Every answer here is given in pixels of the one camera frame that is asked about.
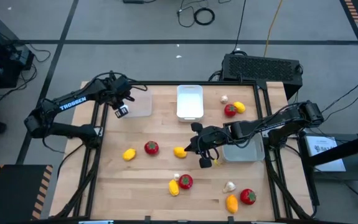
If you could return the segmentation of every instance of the tomato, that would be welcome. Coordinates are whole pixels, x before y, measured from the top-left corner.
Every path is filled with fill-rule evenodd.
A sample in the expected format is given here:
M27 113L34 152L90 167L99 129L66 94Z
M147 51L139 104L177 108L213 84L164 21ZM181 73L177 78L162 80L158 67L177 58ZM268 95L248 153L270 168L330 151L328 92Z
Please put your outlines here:
M228 116L228 117L234 116L236 112L237 112L237 109L232 104L226 105L224 107L224 114L226 114L226 116Z
M192 177L188 174L183 174L179 178L179 186L183 189L190 189L192 186Z
M159 146L156 142L149 141L144 145L144 150L150 155L155 155L158 153Z
M243 203L251 205L256 201L256 194L251 189L245 189L241 192L240 199Z

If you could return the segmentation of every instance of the garlic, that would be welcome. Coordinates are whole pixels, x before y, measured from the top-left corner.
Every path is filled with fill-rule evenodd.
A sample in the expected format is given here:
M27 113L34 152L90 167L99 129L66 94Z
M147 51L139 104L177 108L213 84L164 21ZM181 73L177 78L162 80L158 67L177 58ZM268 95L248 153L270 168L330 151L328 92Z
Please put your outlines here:
M227 102L228 102L228 97L227 97L227 95L222 96L222 97L220 98L220 102L221 102L221 103L227 103Z
M233 190L235 190L235 184L229 181L224 186L223 193L232 192Z
M174 174L174 175L173 175L173 179L174 179L175 181L179 181L179 179L180 179L180 174Z

